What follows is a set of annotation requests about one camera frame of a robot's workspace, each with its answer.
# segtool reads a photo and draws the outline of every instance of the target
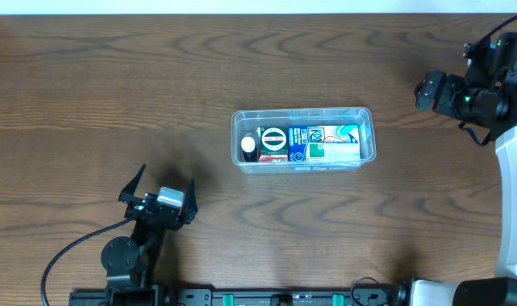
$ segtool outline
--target wood grain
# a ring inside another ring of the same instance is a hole
[[[0,305],[40,304],[49,260],[122,219],[120,189],[196,180],[196,221],[165,242],[159,279],[216,287],[350,286],[362,276],[491,276],[501,231],[492,145],[414,107],[432,68],[505,15],[0,17]],[[512,27],[517,30],[517,23]],[[365,106],[378,158],[350,173],[244,175],[230,116]],[[67,253],[53,304],[102,288],[104,244]]]

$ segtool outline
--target black cable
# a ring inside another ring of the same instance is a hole
[[[48,305],[48,300],[47,300],[47,291],[45,290],[45,286],[47,285],[48,272],[50,272],[50,270],[53,268],[54,264],[56,264],[56,262],[62,257],[62,255],[64,255],[66,252],[70,251],[74,246],[78,245],[79,243],[81,243],[81,242],[83,242],[83,241],[85,241],[85,240],[87,240],[89,238],[92,238],[92,237],[94,237],[96,235],[105,233],[108,230],[113,230],[113,229],[116,229],[119,226],[123,226],[124,224],[127,224],[130,221],[132,221],[132,219],[129,219],[129,218],[128,219],[124,219],[123,221],[121,221],[119,223],[115,223],[115,224],[110,225],[110,226],[108,226],[106,228],[103,228],[103,229],[98,229],[95,232],[92,232],[92,233],[90,233],[88,235],[85,235],[85,236],[77,239],[76,241],[73,241],[68,246],[63,248],[62,251],[58,252],[58,254],[56,254],[56,256],[54,256],[53,260],[51,260],[51,262],[48,263],[48,266],[47,266],[47,268],[45,268],[45,272],[43,272],[43,277],[41,279],[41,299],[43,300],[43,305],[49,306]]]
[[[487,35],[485,35],[483,38],[481,38],[477,43],[474,44],[475,48],[478,48],[482,43],[484,43],[488,38],[490,38],[493,34],[495,34],[498,30],[504,28],[509,23],[512,23],[517,20],[517,15],[512,16],[511,18],[508,18],[506,21],[504,21],[502,24],[497,25],[494,29],[492,29]]]
[[[489,140],[491,140],[491,132],[489,132],[487,134],[487,136],[483,139],[483,141],[479,141],[478,140],[478,137],[476,136],[476,133],[474,133],[474,130],[470,127],[464,127],[466,125],[466,122],[461,122],[459,124],[459,128],[462,129],[463,131],[467,131],[469,134],[470,134],[470,137],[472,138],[472,140],[479,146],[486,146],[487,144],[489,144]]]
[[[353,303],[359,305],[359,306],[364,306],[361,302],[359,302],[355,296],[353,295],[353,290],[355,289],[355,287],[357,286],[357,284],[359,284],[361,281],[364,281],[364,280],[369,280],[369,281],[374,281],[376,284],[379,285],[379,281],[377,281],[376,279],[374,279],[373,277],[363,277],[363,278],[360,278],[358,281],[355,282],[355,284],[353,284],[353,286],[351,287],[351,289],[349,290],[349,296],[351,297],[351,299],[353,300]],[[385,292],[385,294],[387,294],[387,296],[389,295],[388,292],[385,291],[385,289],[382,288],[382,291]]]

